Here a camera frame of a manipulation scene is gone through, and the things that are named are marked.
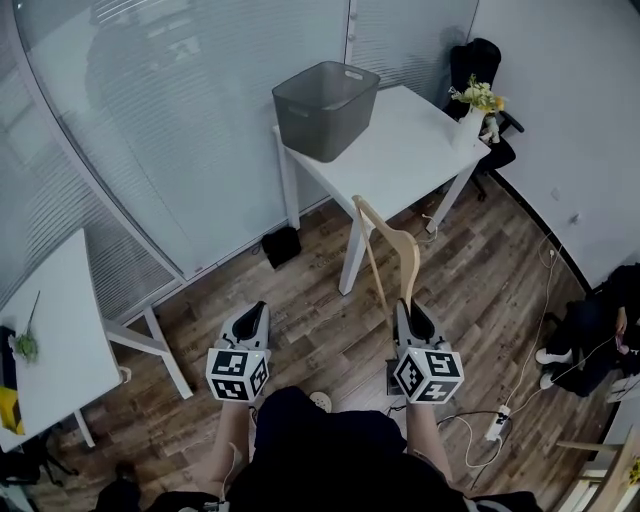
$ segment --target black pants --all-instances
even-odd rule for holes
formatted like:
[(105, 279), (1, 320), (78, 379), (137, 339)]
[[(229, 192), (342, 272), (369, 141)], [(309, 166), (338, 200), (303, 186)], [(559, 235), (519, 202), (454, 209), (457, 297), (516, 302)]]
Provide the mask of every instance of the black pants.
[[(598, 297), (574, 302), (568, 307), (567, 316), (547, 344), (547, 352), (564, 355), (573, 350), (573, 362), (556, 365), (554, 379), (579, 361), (579, 349), (582, 349), (583, 357), (587, 357), (598, 345), (614, 336), (616, 314), (615, 308)], [(554, 383), (578, 396), (588, 396), (615, 367), (616, 361), (615, 339), (611, 339), (586, 360), (582, 370), (574, 368)]]
[[(177, 512), (186, 507), (199, 510), (204, 503), (218, 498), (204, 492), (165, 492), (156, 498), (147, 512)], [(98, 496), (94, 512), (139, 512), (140, 488), (127, 480), (116, 480), (107, 485)]]
[(371, 449), (384, 453), (402, 453), (407, 442), (398, 424), (379, 411), (345, 411), (327, 414), (297, 387), (279, 389), (260, 408), (256, 429), (254, 459), (271, 456), (284, 443), (302, 435), (308, 442), (309, 432), (321, 431), (334, 439), (355, 436)]

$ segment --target hand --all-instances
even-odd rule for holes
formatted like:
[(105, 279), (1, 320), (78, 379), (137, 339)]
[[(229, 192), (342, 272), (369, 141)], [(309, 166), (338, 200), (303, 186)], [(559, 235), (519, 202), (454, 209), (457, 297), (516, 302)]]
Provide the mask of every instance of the hand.
[(616, 320), (616, 336), (624, 336), (627, 330), (627, 313), (624, 308), (618, 309), (618, 319)]

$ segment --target black office chair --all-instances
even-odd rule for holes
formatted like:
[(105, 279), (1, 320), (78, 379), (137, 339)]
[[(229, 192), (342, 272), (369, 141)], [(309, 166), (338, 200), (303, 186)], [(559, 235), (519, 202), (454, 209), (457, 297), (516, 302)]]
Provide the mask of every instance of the black office chair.
[[(467, 82), (472, 74), (476, 75), (478, 82), (492, 84), (501, 59), (500, 49), (486, 39), (478, 38), (466, 46), (454, 47), (451, 50), (450, 56), (451, 85), (455, 87), (456, 90), (463, 92), (467, 88)], [(444, 109), (444, 111), (456, 121), (467, 115), (468, 110), (469, 105), (467, 103), (461, 103), (456, 100), (451, 100)], [(471, 175), (471, 181), (479, 191), (478, 201), (484, 201), (487, 198), (487, 193), (480, 183), (478, 175), (500, 169), (516, 159), (516, 154), (513, 149), (502, 137), (503, 133), (511, 126), (520, 133), (524, 132), (522, 125), (507, 112), (500, 112), (499, 115), (503, 119), (498, 126), (500, 142), (489, 146), (491, 153), (478, 162), (478, 165)]]
[(75, 469), (64, 467), (49, 453), (47, 441), (51, 429), (40, 436), (36, 436), (22, 444), (22, 452), (0, 451), (0, 483), (2, 485), (35, 485), (40, 480), (40, 466), (42, 466), (51, 483), (62, 487), (62, 482), (53, 478), (49, 463), (67, 475), (78, 475)]

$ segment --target yellow flowers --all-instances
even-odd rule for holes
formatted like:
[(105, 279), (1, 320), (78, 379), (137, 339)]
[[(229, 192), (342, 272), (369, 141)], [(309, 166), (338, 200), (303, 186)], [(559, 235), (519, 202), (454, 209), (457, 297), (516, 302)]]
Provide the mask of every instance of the yellow flowers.
[(636, 461), (629, 471), (629, 485), (634, 485), (640, 480), (640, 458), (636, 457)]
[(473, 107), (485, 112), (504, 110), (504, 98), (491, 92), (491, 85), (487, 82), (476, 82), (476, 75), (469, 77), (469, 87), (464, 92), (449, 89), (451, 98), (462, 103), (469, 103)]

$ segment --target chair backrest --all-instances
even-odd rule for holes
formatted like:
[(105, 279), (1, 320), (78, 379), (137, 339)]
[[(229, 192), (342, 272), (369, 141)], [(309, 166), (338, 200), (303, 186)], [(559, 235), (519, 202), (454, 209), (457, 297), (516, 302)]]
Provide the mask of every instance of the chair backrest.
[(640, 436), (631, 428), (624, 445), (617, 451), (603, 482), (589, 501), (585, 512), (611, 512), (629, 489), (629, 471), (640, 455)]
[[(589, 500), (584, 512), (612, 512), (616, 509), (629, 489), (629, 472), (640, 455), (640, 435), (635, 427), (631, 427), (623, 445), (579, 443), (574, 441), (558, 441), (558, 446), (599, 452), (613, 452), (615, 456), (598, 489)], [(562, 510), (559, 504), (555, 510)]]
[[(397, 229), (390, 228), (387, 223), (380, 217), (369, 204), (360, 196), (353, 196), (353, 202), (356, 205), (356, 212), (358, 214), (358, 222), (360, 222), (360, 228), (363, 233), (366, 233), (366, 226), (362, 214), (364, 213), (371, 223), (376, 227), (380, 234), (389, 242), (389, 245), (395, 249), (400, 255), (400, 298), (404, 299), (407, 304), (407, 308), (411, 308), (411, 296), (413, 294), (413, 284), (415, 283), (420, 269), (420, 251), (418, 249), (418, 243), (415, 238), (406, 231), (399, 231)], [(369, 255), (369, 261), (371, 263), (371, 269), (376, 280), (376, 286), (378, 287), (378, 295), (382, 302), (382, 309), (384, 310), (387, 324), (393, 330), (391, 323), (391, 310), (387, 304), (387, 299), (382, 288), (382, 282), (380, 275), (378, 274), (378, 267), (369, 243), (369, 238), (364, 237), (367, 245), (367, 254)]]
[[(493, 84), (498, 72), (502, 55), (500, 49), (491, 41), (477, 38), (466, 46), (454, 46), (450, 54), (451, 85), (463, 92), (467, 88), (469, 77), (474, 74), (478, 82)], [(450, 101), (444, 111), (459, 119), (466, 115), (469, 105), (459, 101)]]

